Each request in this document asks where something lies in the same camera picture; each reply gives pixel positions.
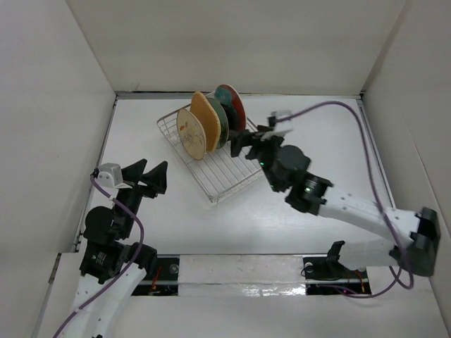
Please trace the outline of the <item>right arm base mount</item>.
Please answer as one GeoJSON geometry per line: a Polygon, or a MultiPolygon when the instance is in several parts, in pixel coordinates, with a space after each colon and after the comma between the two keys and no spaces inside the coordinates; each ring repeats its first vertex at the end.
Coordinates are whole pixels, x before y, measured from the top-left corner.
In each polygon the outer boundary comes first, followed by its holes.
{"type": "Polygon", "coordinates": [[[325,256],[304,256],[301,276],[305,278],[307,296],[371,295],[365,269],[350,270],[338,262],[344,241],[334,242],[325,256]]]}

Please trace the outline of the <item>light green flower bowl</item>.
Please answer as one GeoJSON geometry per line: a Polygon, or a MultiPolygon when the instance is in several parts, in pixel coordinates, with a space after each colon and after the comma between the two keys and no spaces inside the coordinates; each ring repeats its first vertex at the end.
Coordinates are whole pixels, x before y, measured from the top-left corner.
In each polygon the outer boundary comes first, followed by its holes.
{"type": "Polygon", "coordinates": [[[215,110],[221,126],[220,136],[216,144],[216,149],[220,149],[225,146],[229,138],[228,117],[222,105],[215,98],[207,97],[206,99],[215,110]]]}

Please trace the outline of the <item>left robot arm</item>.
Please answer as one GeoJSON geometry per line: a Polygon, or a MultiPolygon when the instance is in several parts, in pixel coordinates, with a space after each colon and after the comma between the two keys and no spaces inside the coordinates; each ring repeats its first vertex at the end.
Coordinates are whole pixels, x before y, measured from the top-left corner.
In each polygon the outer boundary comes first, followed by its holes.
{"type": "Polygon", "coordinates": [[[92,186],[112,206],[92,208],[85,217],[78,288],[55,337],[110,337],[138,284],[159,274],[157,251],[144,244],[137,212],[143,198],[165,194],[168,163],[149,172],[146,165],[145,159],[125,168],[105,163],[90,175],[92,186]]]}

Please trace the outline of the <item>red and teal floral plate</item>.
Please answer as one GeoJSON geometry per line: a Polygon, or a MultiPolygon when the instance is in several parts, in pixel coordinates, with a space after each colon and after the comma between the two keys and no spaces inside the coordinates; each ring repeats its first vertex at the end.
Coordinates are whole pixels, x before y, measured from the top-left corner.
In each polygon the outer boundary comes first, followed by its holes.
{"type": "Polygon", "coordinates": [[[220,104],[227,104],[233,106],[239,118],[238,131],[245,129],[247,118],[244,106],[242,104],[242,100],[237,90],[231,87],[229,84],[227,85],[220,84],[219,86],[217,86],[215,90],[214,97],[220,104]]]}

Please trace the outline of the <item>round wooden plate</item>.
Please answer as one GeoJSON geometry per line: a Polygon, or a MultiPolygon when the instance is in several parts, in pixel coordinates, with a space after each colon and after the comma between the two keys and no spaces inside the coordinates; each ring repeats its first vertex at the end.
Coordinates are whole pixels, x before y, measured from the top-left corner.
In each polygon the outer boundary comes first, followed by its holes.
{"type": "Polygon", "coordinates": [[[176,117],[178,136],[186,152],[196,161],[206,153],[206,135],[202,124],[186,108],[178,111],[176,117]]]}

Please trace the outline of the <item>small black plate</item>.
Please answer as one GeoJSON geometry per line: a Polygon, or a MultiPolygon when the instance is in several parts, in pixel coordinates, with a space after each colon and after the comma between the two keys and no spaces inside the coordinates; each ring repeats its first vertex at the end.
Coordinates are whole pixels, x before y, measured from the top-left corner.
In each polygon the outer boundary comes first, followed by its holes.
{"type": "Polygon", "coordinates": [[[229,139],[232,139],[234,134],[238,131],[239,127],[239,118],[236,110],[232,105],[221,104],[223,107],[226,117],[228,119],[228,127],[229,127],[229,139]]]}

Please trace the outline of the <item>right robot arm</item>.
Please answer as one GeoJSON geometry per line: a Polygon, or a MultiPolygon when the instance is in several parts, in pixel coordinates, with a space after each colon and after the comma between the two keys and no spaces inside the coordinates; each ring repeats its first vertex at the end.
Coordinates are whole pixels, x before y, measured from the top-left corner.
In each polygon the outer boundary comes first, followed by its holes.
{"type": "Polygon", "coordinates": [[[245,156],[258,160],[274,192],[286,192],[285,202],[300,213],[343,221],[379,236],[378,241],[353,245],[334,242],[326,259],[326,269],[341,277],[350,269],[368,265],[398,265],[413,275],[431,277],[440,243],[438,215],[424,207],[419,212],[378,207],[338,189],[308,171],[310,158],[300,148],[284,145],[284,132],[260,126],[230,133],[230,154],[236,157],[244,147],[245,156]]]}

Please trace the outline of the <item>woven bamboo square tray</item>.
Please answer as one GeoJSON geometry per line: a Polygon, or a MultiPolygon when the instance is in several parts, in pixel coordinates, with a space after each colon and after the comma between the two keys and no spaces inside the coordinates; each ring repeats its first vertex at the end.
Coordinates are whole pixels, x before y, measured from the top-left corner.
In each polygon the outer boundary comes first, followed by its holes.
{"type": "Polygon", "coordinates": [[[221,124],[216,111],[203,93],[195,92],[192,95],[190,112],[198,119],[204,128],[206,135],[206,150],[208,152],[215,151],[221,134],[221,124]]]}

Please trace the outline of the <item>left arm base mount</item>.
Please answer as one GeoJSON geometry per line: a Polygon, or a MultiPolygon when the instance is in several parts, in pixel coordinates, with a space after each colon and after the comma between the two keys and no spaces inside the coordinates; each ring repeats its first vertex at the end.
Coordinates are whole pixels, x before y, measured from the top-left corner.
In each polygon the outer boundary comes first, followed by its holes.
{"type": "Polygon", "coordinates": [[[132,292],[133,296],[177,296],[180,257],[158,256],[152,275],[146,276],[132,292]]]}

